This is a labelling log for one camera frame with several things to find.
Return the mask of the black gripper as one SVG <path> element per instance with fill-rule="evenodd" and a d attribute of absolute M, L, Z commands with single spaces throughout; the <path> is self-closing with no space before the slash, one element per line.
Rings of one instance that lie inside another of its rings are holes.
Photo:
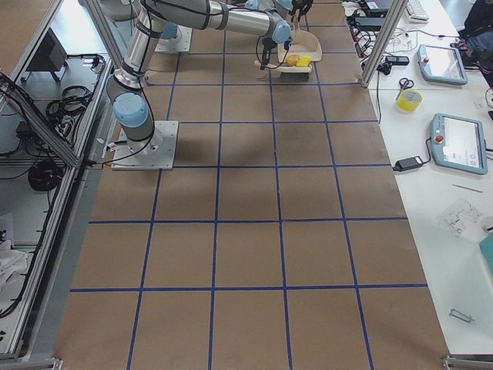
<path fill-rule="evenodd" d="M 291 23 L 294 24 L 297 15 L 305 16 L 313 5 L 313 0 L 292 0 L 291 9 L 289 14 L 291 15 Z"/>
<path fill-rule="evenodd" d="M 276 43 L 270 37 L 262 38 L 263 50 L 260 58 L 260 70 L 270 68 L 270 57 L 272 50 L 276 48 Z"/>

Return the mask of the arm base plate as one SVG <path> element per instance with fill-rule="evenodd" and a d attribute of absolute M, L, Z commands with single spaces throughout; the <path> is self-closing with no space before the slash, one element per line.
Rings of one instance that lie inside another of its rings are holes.
<path fill-rule="evenodd" d="M 110 163 L 114 170 L 171 170 L 173 168 L 176 140 L 179 131 L 178 121 L 155 122 L 153 138 L 137 143 L 128 140 L 123 129 L 119 132 L 119 141 L 125 141 L 115 150 Z"/>
<path fill-rule="evenodd" d="M 178 25 L 177 28 L 165 30 L 155 47 L 157 53 L 181 53 L 190 50 L 193 30 Z"/>

